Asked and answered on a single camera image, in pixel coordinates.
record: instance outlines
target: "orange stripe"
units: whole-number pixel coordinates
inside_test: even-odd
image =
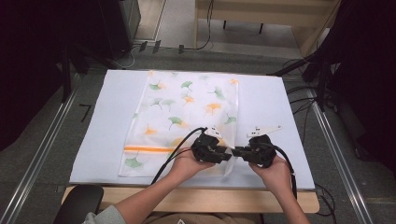
[[[148,152],[173,152],[175,149],[170,147],[124,147],[125,151],[148,151]]]

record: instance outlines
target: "white board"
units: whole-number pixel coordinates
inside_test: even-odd
[[[148,71],[108,70],[90,127],[80,146],[71,184],[149,185],[151,177],[119,177],[120,157]],[[205,73],[207,76],[230,76],[239,80],[239,110],[236,146],[246,146],[247,133],[255,127],[275,127],[268,133],[274,145],[282,148],[293,165],[297,189],[314,189],[314,181],[289,100],[280,77]],[[224,177],[193,177],[183,187],[263,188],[262,180],[241,158],[233,171]]]

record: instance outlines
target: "black cable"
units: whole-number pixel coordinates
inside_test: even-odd
[[[186,150],[183,150],[183,151],[177,153],[171,160],[174,160],[174,159],[175,159],[178,155],[180,155],[181,153],[185,153],[186,151],[191,151],[191,150],[192,150],[191,148],[186,149]]]
[[[293,62],[293,61],[298,61],[298,60],[300,60],[300,59],[290,59],[290,60],[288,60],[288,61],[285,61],[285,62],[283,63],[283,65],[282,65],[282,69],[285,68],[285,66],[286,66],[287,63],[290,63],[290,62]]]
[[[209,31],[209,37],[206,40],[206,43],[201,46],[198,49],[203,49],[204,47],[206,47],[207,43],[209,43],[209,40],[211,38],[211,32],[210,32],[210,22],[212,21],[212,14],[213,14],[213,4],[214,4],[214,0],[211,0],[209,3],[209,8],[207,9],[207,15],[206,15],[206,23],[207,23],[207,29]]]
[[[192,132],[190,132],[189,134],[187,134],[187,136],[178,144],[178,146],[175,148],[175,150],[172,152],[172,154],[169,156],[168,160],[166,160],[166,162],[163,164],[163,166],[161,166],[160,170],[158,171],[158,173],[154,176],[154,179],[151,182],[151,185],[153,185],[155,182],[157,182],[158,178],[160,177],[160,175],[163,173],[163,170],[166,168],[166,165],[175,157],[176,152],[178,151],[178,149],[184,144],[184,142],[187,141],[187,139],[189,139],[190,136],[192,136],[194,133],[198,132],[198,131],[206,131],[207,128],[197,128],[195,130],[192,130]]]
[[[308,101],[305,104],[301,105],[296,111],[293,112],[293,115],[306,110],[308,107],[310,107],[315,101]]]
[[[317,100],[317,97],[307,97],[307,98],[302,98],[302,99],[298,99],[298,100],[294,100],[294,101],[290,101],[289,104],[294,104],[300,101],[304,101],[304,100]]]
[[[260,216],[260,223],[265,224],[264,215],[262,213],[260,213],[259,216]]]
[[[316,87],[310,87],[310,86],[298,86],[298,87],[294,87],[294,88],[291,88],[291,89],[287,90],[286,94],[289,95],[289,94],[291,94],[291,93],[293,93],[295,91],[305,90],[305,89],[314,90],[315,91],[317,88]]]
[[[330,213],[328,214],[323,214],[323,213],[319,213],[317,212],[316,214],[321,216],[321,217],[329,217],[332,216],[332,222],[334,224],[337,223],[336,217],[335,217],[335,201],[334,201],[334,197],[330,194],[330,192],[325,189],[324,187],[322,187],[321,185],[315,183],[316,186],[320,187],[321,189],[323,189],[331,198],[332,200],[332,206],[330,205],[329,201],[327,201],[327,199],[323,196],[323,195],[319,195],[319,197],[323,200],[323,202],[326,203],[327,207],[329,208]]]
[[[297,183],[296,183],[296,176],[291,166],[291,162],[289,160],[288,155],[286,155],[285,151],[283,151],[280,147],[275,146],[275,150],[282,154],[283,158],[285,158],[286,162],[288,163],[290,169],[290,176],[291,176],[291,189],[293,191],[294,197],[297,199]]]
[[[308,109],[306,110],[306,114],[305,114],[304,128],[303,128],[303,141],[302,141],[302,144],[303,144],[303,145],[304,145],[304,142],[305,142],[306,121],[307,121],[307,119],[308,119],[308,114],[309,114],[309,111],[311,110],[313,104],[314,104],[314,102],[311,103],[311,105],[310,105],[310,106],[308,107]]]

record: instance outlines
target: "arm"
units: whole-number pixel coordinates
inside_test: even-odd
[[[168,193],[185,180],[213,165],[213,163],[197,161],[190,150],[186,151],[175,158],[171,170],[164,178],[115,204],[115,207],[126,223],[142,223]]]
[[[276,156],[268,168],[261,168],[253,163],[249,166],[275,195],[290,224],[310,223],[291,191],[290,170],[285,160]]]

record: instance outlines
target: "gray carpet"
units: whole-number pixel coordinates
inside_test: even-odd
[[[257,75],[275,72],[287,61],[287,59],[280,58],[213,52],[187,51],[183,54],[177,54],[176,50],[169,49],[160,50],[155,54],[149,52],[148,49],[134,55],[133,69],[217,71]],[[57,188],[68,184],[74,158],[92,117],[93,108],[87,118],[81,122],[87,107],[79,106],[79,104],[95,104],[106,73],[106,69],[102,65],[95,62],[90,63],[92,68],[89,74],[84,76],[79,86],[76,99],[16,223],[51,223],[56,216],[63,195],[61,192],[57,192]],[[296,75],[287,75],[284,80],[287,89],[304,84]],[[297,91],[290,95],[291,100],[304,97],[307,97],[306,91]],[[0,169],[2,171],[0,173],[0,214],[6,209],[13,189],[33,158],[45,131],[50,125],[50,121],[59,108],[60,100],[61,92],[58,91],[29,124],[21,138],[12,146],[0,152]],[[293,110],[298,107],[297,104],[292,106]],[[396,214],[394,213],[396,204],[391,202],[391,198],[395,198],[394,192],[396,190],[396,183],[392,174],[378,162],[357,160],[341,120],[330,109],[326,110],[326,114],[364,198],[370,199],[367,205],[374,222],[392,223],[396,220]],[[296,114],[295,119],[300,135],[303,135],[305,111]],[[359,223],[312,110],[308,114],[305,131],[304,149],[312,175],[315,182],[329,190],[334,197],[337,222]],[[319,200],[319,202],[320,212],[328,213],[324,202],[322,200]],[[266,223],[286,223],[283,214],[265,214],[264,218]],[[309,215],[309,218],[312,223],[333,223],[331,217]]]

